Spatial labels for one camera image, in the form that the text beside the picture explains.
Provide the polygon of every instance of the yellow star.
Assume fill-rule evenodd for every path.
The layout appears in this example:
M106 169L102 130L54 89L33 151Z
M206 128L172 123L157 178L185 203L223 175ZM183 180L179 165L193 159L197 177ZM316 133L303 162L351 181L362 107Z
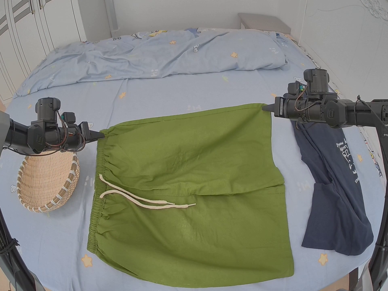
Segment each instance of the yellow star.
M83 258L81 258L81 261L85 267L93 266L92 258L90 258L88 255L85 255Z
M323 266L328 262L327 254L321 253L321 257L319 258L318 262Z

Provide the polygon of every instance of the drawstring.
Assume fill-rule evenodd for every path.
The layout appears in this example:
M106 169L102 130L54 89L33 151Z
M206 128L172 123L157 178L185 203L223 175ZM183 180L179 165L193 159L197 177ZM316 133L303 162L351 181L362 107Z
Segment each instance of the drawstring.
M196 203L194 204L185 204L185 205L175 205L173 202L168 202L168 201L163 201L163 200L160 200L160 201L153 201L151 199L146 199L146 198L142 198L140 196L137 196L135 194L132 194L131 192L128 192L124 189L122 189L121 187L118 187L118 186L115 186L114 184L106 181L103 176L100 174L100 180L104 183L106 183L107 185L109 185L110 187L113 187L115 188L116 190L108 190L108 191L105 191L104 193L102 193L100 195L100 198L103 198L106 194L112 194L112 193L117 193L117 194L120 194L124 197L126 197L128 200L132 201L134 204L140 206L140 207L143 207L143 208L147 208L147 209L167 209L167 208L187 208L189 206L194 206L196 205ZM146 201L146 202L150 202L150 203L154 203L154 204L168 204L168 205L165 205L165 206L150 206L150 205L144 205L142 203L140 203L139 201L135 200L135 198L137 199L140 199L142 201Z

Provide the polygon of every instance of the headboard post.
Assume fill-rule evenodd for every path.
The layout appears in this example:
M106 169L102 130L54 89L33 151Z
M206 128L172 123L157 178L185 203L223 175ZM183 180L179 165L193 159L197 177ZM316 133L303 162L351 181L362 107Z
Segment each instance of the headboard post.
M299 0L296 23L292 26L291 36L299 43L302 37L303 23L305 21L307 0Z

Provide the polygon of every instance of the wall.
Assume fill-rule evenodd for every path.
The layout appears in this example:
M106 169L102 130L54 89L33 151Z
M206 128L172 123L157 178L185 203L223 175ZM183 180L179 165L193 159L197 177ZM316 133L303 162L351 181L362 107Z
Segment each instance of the wall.
M88 41L111 37L104 0L78 0L83 27Z
M238 13L277 15L278 0L114 0L119 33L240 28Z
M298 8L299 0L279 0L277 16L292 29L296 22Z

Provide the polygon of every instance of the woven bamboo basket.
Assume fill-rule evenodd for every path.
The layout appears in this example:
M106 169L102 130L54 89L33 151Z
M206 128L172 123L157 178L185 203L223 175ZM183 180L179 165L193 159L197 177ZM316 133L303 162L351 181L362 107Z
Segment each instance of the woven bamboo basket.
M17 196L30 211L52 211L68 201L79 176L80 167L75 153L26 156L17 173Z

